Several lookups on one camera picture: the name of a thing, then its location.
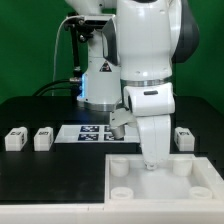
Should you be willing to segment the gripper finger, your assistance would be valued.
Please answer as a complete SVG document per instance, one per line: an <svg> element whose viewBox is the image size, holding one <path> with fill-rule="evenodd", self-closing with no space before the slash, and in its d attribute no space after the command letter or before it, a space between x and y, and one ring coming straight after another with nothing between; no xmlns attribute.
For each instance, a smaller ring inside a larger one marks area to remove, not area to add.
<svg viewBox="0 0 224 224"><path fill-rule="evenodd" d="M149 171L154 171L156 169L155 163L145 162L146 169Z"/></svg>

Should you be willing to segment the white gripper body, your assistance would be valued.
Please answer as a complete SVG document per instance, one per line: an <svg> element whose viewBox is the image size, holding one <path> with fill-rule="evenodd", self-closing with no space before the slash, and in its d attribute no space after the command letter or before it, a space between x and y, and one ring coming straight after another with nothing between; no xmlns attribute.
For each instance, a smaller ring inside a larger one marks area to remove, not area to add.
<svg viewBox="0 0 224 224"><path fill-rule="evenodd" d="M123 94L124 104L137 122L144 163L155 163L157 168L170 153L170 115L175 112L172 84L126 86Z"/></svg>

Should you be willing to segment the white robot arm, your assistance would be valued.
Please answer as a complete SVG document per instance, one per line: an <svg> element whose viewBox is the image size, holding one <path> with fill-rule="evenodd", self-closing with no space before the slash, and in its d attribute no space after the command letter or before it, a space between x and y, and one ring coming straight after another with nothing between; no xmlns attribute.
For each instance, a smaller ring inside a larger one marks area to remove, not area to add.
<svg viewBox="0 0 224 224"><path fill-rule="evenodd" d="M199 30L188 0L65 0L88 43L84 108L110 113L114 137L137 129L146 167L168 159L175 111L172 65L195 52Z"/></svg>

